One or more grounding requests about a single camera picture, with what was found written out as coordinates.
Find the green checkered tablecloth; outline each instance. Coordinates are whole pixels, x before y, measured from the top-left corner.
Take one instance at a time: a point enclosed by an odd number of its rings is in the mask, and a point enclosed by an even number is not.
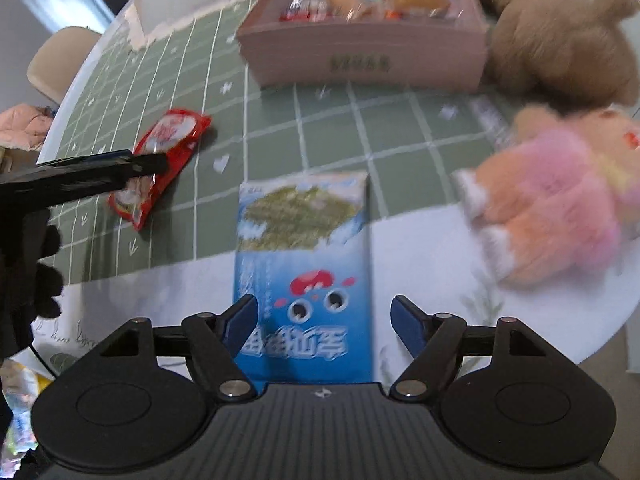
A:
[[[234,33],[251,2],[214,12],[134,52],[120,27],[72,112],[58,158],[132,148],[171,107],[213,117],[217,135],[134,231],[105,197],[55,208],[63,237],[53,264],[67,283],[108,278],[235,249],[238,187],[301,171],[366,170],[370,218],[456,201],[449,175],[476,166],[493,134],[477,96],[370,86],[260,91]],[[514,111],[488,99],[508,123]]]

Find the table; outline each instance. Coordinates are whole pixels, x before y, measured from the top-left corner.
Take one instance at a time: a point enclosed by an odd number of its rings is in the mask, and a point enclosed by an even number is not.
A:
[[[169,107],[211,114],[218,132],[203,138],[139,234],[104,198],[53,209],[63,246],[49,263],[68,286],[60,319],[34,326],[41,354],[82,355],[133,316],[162,325],[224,310],[239,184],[300,171],[369,172],[376,380],[390,384],[410,359],[389,323],[396,294],[477,324],[517,316],[575,362],[623,325],[640,297],[638,240],[599,279],[568,272],[513,290],[486,270],[449,175],[493,152],[517,103],[491,91],[350,84],[260,92],[234,39],[250,4],[214,12],[140,52],[127,46],[127,25],[117,20],[86,84],[74,89],[77,103],[63,104],[68,121],[53,133],[57,150],[48,139],[43,158],[131,148]]]

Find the white plush paw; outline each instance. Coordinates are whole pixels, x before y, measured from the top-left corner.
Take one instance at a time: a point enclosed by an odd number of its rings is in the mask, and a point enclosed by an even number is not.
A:
[[[458,188],[458,195],[466,216],[470,220],[481,216],[486,208],[488,195],[486,190],[476,182],[475,173],[469,170],[457,170],[452,177]]]
[[[491,226],[480,230],[479,235],[489,268],[497,281],[503,280],[516,267],[509,232],[503,227]]]

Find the metal screw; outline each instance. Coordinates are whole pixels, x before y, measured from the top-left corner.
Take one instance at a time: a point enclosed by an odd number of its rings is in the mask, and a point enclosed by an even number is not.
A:
[[[246,381],[232,379],[220,384],[220,393],[225,397],[240,397],[251,391],[251,386]]]
[[[427,391],[427,386],[421,381],[408,379],[396,384],[396,392],[405,397],[418,397]]]

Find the black cable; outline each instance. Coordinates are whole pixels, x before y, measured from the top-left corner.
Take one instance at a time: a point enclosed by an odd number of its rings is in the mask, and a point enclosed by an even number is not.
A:
[[[29,345],[29,348],[31,349],[31,351],[33,352],[33,355],[36,356],[36,359],[38,361],[40,361],[40,364],[42,364],[42,366],[44,366],[47,369],[47,372],[49,372],[51,375],[53,375],[54,379],[58,378],[58,374],[55,373],[51,367],[47,364],[47,362],[40,356],[40,354],[38,354],[38,351],[33,347],[33,344]]]

